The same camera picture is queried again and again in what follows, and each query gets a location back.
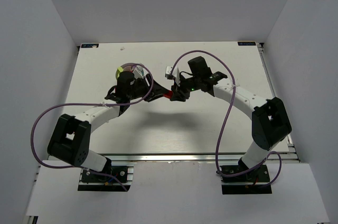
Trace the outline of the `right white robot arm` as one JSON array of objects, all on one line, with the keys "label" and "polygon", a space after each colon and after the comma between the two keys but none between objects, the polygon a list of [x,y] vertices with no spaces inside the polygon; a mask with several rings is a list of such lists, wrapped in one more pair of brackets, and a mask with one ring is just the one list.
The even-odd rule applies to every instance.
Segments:
[{"label": "right white robot arm", "polygon": [[243,170],[249,170],[260,164],[273,148],[288,136],[292,127],[281,99],[260,97],[231,82],[220,71],[212,72],[203,57],[188,61],[190,74],[185,78],[179,69],[166,67],[165,76],[174,80],[172,101],[186,101],[195,90],[207,92],[213,97],[229,103],[251,120],[253,142],[239,161]]}]

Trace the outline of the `light green lego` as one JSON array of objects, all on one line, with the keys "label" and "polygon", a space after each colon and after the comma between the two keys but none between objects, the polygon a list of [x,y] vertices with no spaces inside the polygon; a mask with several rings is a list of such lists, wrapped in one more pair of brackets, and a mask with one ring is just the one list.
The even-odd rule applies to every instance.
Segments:
[{"label": "light green lego", "polygon": [[121,72],[123,72],[123,70],[124,70],[124,69],[123,69],[122,67],[118,67],[118,68],[117,68],[117,75],[119,75]]}]

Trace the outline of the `red lego short brick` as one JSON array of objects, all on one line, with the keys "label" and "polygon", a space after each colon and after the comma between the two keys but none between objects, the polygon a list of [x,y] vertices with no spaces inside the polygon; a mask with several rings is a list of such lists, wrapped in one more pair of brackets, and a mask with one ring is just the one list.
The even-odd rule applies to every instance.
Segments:
[{"label": "red lego short brick", "polygon": [[168,99],[171,99],[172,95],[173,95],[173,92],[169,91],[169,92],[165,93],[163,96],[168,98]]}]

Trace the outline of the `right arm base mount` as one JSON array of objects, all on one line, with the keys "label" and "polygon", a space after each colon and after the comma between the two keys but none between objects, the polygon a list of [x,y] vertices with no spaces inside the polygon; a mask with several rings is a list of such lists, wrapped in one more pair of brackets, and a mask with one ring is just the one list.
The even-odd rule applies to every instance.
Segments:
[{"label": "right arm base mount", "polygon": [[216,174],[221,177],[221,189],[223,195],[253,195],[272,194],[270,176],[266,165],[241,176],[226,178],[218,171]]}]

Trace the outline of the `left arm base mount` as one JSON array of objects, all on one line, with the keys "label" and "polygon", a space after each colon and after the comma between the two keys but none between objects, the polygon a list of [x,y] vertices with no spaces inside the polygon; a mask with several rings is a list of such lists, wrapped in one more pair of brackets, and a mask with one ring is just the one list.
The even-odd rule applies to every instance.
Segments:
[{"label": "left arm base mount", "polygon": [[84,169],[80,173],[78,191],[127,192],[133,181],[134,163],[112,162],[106,175]]}]

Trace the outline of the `purple lego brick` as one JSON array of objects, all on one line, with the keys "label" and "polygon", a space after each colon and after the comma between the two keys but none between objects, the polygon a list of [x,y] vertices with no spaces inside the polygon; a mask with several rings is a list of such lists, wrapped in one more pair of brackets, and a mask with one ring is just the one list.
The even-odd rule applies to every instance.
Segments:
[{"label": "purple lego brick", "polygon": [[121,66],[124,70],[123,71],[133,71],[133,64],[127,63]]}]

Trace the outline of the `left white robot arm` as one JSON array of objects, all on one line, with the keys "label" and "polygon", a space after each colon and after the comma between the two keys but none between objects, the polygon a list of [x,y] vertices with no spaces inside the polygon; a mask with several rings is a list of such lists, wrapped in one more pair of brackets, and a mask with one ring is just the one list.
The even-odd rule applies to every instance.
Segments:
[{"label": "left white robot arm", "polygon": [[81,114],[63,114],[57,121],[47,153],[74,167],[111,174],[111,160],[89,149],[90,136],[103,124],[121,116],[132,100],[151,102],[171,97],[172,92],[153,81],[150,74],[136,78],[132,72],[120,73],[116,85],[108,90],[105,100],[113,106],[100,105]]}]

